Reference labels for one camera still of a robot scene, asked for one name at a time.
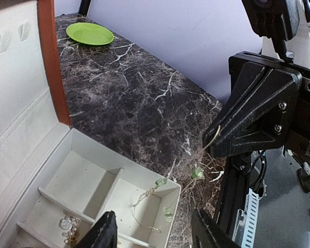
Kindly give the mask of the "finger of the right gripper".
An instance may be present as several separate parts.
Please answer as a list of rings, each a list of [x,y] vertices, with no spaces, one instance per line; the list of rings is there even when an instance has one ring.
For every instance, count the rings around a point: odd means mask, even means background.
[[[245,63],[227,104],[204,134],[206,151],[222,158],[283,146],[301,84],[297,70]]]

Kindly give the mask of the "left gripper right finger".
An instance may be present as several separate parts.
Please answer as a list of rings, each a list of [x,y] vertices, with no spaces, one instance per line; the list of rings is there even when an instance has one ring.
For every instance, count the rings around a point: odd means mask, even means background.
[[[238,247],[203,209],[195,209],[191,217],[192,241],[196,248]]]

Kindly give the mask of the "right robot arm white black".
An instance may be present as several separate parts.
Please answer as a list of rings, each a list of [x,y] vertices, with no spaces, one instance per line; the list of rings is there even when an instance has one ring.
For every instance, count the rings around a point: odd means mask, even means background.
[[[215,220],[234,233],[249,190],[260,194],[258,231],[310,230],[310,1],[244,1],[259,54],[229,59],[231,95],[203,136],[226,158]]]

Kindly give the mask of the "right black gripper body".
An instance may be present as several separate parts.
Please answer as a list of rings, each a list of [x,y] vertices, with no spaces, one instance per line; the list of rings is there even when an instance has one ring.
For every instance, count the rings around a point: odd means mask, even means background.
[[[310,156],[310,70],[259,54],[229,59],[230,154],[284,146]]]

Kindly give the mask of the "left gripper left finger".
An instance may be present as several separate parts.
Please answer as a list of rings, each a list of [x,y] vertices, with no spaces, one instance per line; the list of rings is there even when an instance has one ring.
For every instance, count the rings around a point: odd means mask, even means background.
[[[114,211],[103,213],[101,218],[77,243],[75,248],[116,248],[117,223]]]

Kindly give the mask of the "red jewelry box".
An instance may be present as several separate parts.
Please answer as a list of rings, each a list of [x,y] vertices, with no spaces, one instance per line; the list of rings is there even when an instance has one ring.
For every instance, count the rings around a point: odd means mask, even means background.
[[[118,247],[166,247],[179,184],[71,127],[52,1],[0,1],[0,247],[75,247],[114,211]]]

